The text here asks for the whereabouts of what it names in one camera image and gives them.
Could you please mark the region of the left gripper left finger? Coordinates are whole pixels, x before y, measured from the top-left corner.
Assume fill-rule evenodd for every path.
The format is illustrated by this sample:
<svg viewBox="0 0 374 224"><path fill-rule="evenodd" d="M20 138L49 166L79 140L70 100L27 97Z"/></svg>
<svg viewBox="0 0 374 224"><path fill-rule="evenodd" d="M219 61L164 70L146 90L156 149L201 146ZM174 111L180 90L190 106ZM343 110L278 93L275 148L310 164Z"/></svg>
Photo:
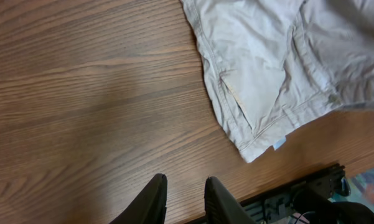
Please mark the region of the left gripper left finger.
<svg viewBox="0 0 374 224"><path fill-rule="evenodd" d="M156 174L110 224L164 224L166 202L167 177Z"/></svg>

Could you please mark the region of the beige cotton shorts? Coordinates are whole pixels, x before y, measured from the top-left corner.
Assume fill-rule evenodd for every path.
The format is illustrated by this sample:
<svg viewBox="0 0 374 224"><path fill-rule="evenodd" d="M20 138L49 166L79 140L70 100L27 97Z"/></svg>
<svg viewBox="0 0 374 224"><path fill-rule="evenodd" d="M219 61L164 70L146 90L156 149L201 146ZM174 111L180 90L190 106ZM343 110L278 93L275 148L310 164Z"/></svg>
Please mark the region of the beige cotton shorts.
<svg viewBox="0 0 374 224"><path fill-rule="evenodd" d="M182 0L216 119L246 162L334 110L374 110L374 0Z"/></svg>

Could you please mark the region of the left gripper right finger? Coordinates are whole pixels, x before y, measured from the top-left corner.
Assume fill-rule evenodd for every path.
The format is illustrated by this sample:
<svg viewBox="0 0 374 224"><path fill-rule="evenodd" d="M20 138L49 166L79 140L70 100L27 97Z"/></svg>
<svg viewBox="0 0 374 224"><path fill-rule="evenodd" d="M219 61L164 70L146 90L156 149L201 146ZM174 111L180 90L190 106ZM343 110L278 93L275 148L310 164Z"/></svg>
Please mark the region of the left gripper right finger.
<svg viewBox="0 0 374 224"><path fill-rule="evenodd" d="M205 182L205 217L208 224L254 224L227 188L214 176Z"/></svg>

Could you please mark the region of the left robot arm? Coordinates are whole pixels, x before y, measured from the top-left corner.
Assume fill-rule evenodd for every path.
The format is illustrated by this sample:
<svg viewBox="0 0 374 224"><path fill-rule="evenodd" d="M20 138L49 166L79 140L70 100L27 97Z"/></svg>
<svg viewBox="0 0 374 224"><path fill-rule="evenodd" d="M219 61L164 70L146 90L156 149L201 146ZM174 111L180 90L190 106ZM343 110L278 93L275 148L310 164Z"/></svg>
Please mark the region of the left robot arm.
<svg viewBox="0 0 374 224"><path fill-rule="evenodd" d="M205 182L205 216L208 223L254 223L240 203L216 177ZM166 219L167 177L156 174L111 224L163 224ZM311 189L300 191L294 208L311 223L374 223L374 213L355 202L330 202Z"/></svg>

